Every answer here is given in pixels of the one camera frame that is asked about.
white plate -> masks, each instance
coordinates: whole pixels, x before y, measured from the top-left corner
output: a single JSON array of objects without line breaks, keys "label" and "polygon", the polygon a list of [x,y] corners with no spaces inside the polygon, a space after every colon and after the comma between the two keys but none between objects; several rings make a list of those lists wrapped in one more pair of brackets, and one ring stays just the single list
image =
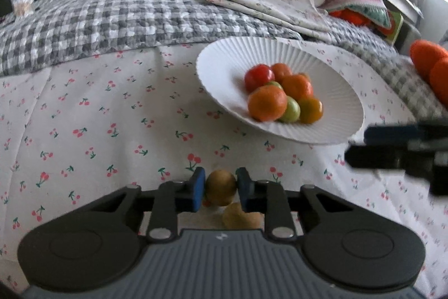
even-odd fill
[{"label": "white plate", "polygon": [[[306,72],[314,95],[322,101],[323,117],[313,124],[257,122],[247,111],[244,75],[254,65],[283,62],[293,73]],[[199,54],[198,78],[227,112],[263,131],[298,142],[338,144],[362,127],[364,109],[348,82],[308,52],[267,38],[235,37],[216,41]]]}]

cherry print tablecloth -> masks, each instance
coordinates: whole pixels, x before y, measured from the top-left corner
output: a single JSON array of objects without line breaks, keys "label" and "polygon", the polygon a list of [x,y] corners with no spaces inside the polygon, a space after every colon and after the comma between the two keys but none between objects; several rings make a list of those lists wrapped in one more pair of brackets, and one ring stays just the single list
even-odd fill
[{"label": "cherry print tablecloth", "polygon": [[[356,56],[288,42],[346,78],[364,105],[364,127],[413,120]],[[313,183],[409,226],[426,244],[418,289],[435,298],[448,293],[448,202],[428,198],[427,186],[400,173],[353,173],[343,159],[346,144],[286,141],[224,113],[195,76],[205,46],[96,55],[0,79],[0,279],[25,289],[16,255],[20,239],[82,204],[129,183],[155,189],[188,178],[199,165],[208,173],[245,166],[255,179],[276,180],[286,189]],[[220,212],[211,207],[183,213],[179,221],[180,227],[222,228]]]}]

orange plush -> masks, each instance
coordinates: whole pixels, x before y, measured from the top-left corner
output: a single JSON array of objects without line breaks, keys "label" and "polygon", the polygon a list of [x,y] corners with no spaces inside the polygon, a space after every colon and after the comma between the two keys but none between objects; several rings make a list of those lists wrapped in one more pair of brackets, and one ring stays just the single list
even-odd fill
[{"label": "orange plush", "polygon": [[411,45],[411,60],[440,102],[448,108],[448,51],[426,40]]}]

green tomato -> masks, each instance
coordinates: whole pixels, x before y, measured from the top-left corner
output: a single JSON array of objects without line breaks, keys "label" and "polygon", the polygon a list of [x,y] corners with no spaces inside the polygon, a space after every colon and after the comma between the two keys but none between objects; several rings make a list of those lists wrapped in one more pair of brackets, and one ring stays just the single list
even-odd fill
[{"label": "green tomato", "polygon": [[275,86],[277,86],[277,87],[279,87],[280,89],[283,90],[283,88],[281,87],[280,83],[277,83],[277,82],[268,82],[265,85],[275,85]]},{"label": "green tomato", "polygon": [[288,105],[286,107],[286,112],[279,119],[285,123],[294,123],[300,117],[300,107],[299,104],[292,98],[288,97]]}]

checkered blanket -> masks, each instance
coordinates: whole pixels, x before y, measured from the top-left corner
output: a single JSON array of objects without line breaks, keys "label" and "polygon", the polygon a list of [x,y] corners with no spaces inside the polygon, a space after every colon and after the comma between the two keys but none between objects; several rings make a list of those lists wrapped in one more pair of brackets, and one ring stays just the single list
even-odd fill
[{"label": "checkered blanket", "polygon": [[[94,54],[229,36],[302,39],[285,27],[201,0],[39,0],[34,15],[0,20],[0,76]],[[369,63],[418,117],[445,115],[429,87],[368,29],[328,16],[331,44]]]}]

